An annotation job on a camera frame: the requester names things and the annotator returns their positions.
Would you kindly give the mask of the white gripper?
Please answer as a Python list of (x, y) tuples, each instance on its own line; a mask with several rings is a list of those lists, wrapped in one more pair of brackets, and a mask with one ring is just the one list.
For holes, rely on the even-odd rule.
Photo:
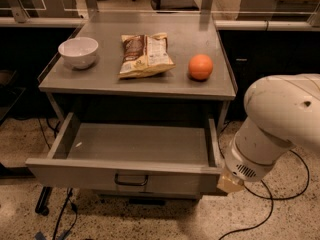
[(225, 166), (231, 174), (221, 174), (217, 187), (226, 193), (242, 191), (244, 189), (243, 181), (260, 181), (272, 169), (271, 165), (259, 165), (246, 158), (236, 146), (234, 140), (230, 142), (224, 158)]

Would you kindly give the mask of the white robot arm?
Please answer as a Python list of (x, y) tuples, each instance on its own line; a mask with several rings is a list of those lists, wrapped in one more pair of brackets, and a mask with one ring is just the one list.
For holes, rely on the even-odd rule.
[(319, 74), (263, 77), (247, 89), (244, 108), (247, 118), (224, 154), (220, 190), (263, 179), (296, 146), (320, 152)]

